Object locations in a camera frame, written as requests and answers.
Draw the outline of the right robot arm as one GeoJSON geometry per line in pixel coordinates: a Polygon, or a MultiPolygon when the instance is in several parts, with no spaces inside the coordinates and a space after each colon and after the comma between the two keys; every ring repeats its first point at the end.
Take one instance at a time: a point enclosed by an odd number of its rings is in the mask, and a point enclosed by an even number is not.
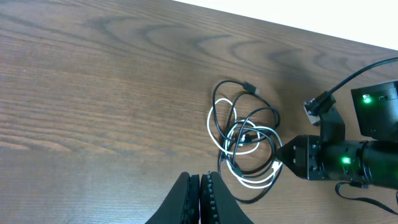
{"type": "Polygon", "coordinates": [[[397,82],[351,90],[363,140],[347,140],[345,123],[325,93],[305,105],[320,134],[299,135],[275,156],[297,177],[345,180],[356,187],[397,188],[397,82]]]}

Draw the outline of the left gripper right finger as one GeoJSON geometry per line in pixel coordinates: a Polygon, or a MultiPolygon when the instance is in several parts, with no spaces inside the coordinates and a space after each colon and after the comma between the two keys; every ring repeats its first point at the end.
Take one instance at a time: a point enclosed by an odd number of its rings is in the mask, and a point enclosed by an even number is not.
{"type": "Polygon", "coordinates": [[[217,172],[209,172],[201,177],[200,222],[201,224],[253,224],[217,172]]]}

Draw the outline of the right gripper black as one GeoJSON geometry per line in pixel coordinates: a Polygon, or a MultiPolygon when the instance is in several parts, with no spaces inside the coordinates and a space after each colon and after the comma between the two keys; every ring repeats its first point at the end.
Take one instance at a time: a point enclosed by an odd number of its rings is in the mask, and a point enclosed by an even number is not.
{"type": "Polygon", "coordinates": [[[343,158],[348,141],[324,142],[320,136],[300,135],[276,151],[276,158],[297,177],[308,180],[348,180],[343,158]]]}

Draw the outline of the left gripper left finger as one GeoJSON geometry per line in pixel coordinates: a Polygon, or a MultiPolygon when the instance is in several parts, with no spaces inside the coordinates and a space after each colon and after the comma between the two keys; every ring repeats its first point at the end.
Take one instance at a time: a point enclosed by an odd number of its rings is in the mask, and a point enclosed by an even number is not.
{"type": "Polygon", "coordinates": [[[166,198],[146,224],[198,224],[200,178],[182,172],[166,198]]]}

